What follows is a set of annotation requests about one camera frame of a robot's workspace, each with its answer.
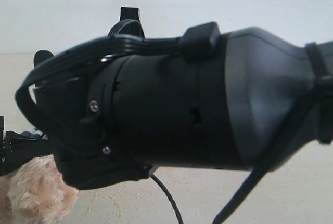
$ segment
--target white wall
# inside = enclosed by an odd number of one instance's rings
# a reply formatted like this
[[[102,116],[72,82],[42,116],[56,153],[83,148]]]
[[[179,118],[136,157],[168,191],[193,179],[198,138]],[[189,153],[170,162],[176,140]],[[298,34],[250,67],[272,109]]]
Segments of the white wall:
[[[139,7],[148,37],[217,21],[221,31],[257,25],[295,44],[332,39],[333,0],[0,0],[0,53],[53,52],[106,35],[121,6]]]
[[[141,9],[146,35],[180,35],[216,20],[221,31],[257,25],[303,45],[333,39],[333,0],[0,0],[0,115],[6,129],[31,126],[13,100],[39,49],[62,51],[108,33],[121,6]],[[332,147],[316,143],[269,174],[227,224],[314,224],[333,218]],[[208,224],[247,173],[163,168],[157,175],[173,193],[185,223]],[[176,223],[169,202],[151,181],[121,183],[84,194],[62,222]]]

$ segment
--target black strap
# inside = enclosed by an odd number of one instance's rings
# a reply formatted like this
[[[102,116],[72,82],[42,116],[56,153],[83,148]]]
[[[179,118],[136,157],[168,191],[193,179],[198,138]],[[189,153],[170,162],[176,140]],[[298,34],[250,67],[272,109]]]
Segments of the black strap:
[[[310,64],[316,76],[316,82],[325,82],[332,79],[325,64],[324,57],[320,52],[316,43],[309,43],[305,46]],[[319,142],[322,144],[330,144],[333,139],[333,98],[331,95],[324,97],[319,105],[320,121],[319,121]]]

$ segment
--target screw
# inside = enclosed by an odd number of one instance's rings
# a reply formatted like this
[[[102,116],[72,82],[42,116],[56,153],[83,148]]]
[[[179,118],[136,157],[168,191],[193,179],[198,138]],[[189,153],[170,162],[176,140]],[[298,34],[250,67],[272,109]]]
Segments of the screw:
[[[102,151],[103,151],[103,153],[104,153],[105,155],[108,155],[108,154],[111,153],[111,150],[110,150],[110,148],[109,148],[108,146],[105,146],[105,147],[102,149]]]
[[[99,105],[98,105],[97,101],[96,100],[92,100],[89,103],[89,108],[90,108],[91,112],[96,113],[98,111],[98,109],[99,109]]]

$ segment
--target floor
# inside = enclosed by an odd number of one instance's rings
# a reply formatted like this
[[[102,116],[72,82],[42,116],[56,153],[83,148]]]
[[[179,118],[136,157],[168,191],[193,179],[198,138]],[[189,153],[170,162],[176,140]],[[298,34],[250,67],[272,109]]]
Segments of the floor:
[[[6,130],[31,126],[20,114],[14,93],[32,69],[33,55],[0,55],[0,115]],[[333,220],[333,149],[316,142],[283,168],[266,176],[226,224],[314,224]],[[161,168],[156,175],[173,194],[186,224],[211,223],[247,173]],[[152,181],[124,182],[87,191],[61,224],[175,224],[171,205]]]

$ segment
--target fluffy fur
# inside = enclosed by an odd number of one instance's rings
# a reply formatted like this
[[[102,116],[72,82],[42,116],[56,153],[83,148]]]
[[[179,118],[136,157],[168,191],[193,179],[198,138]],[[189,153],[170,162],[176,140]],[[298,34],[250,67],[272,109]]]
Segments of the fluffy fur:
[[[66,185],[53,156],[34,158],[0,177],[0,224],[54,224],[80,192]]]

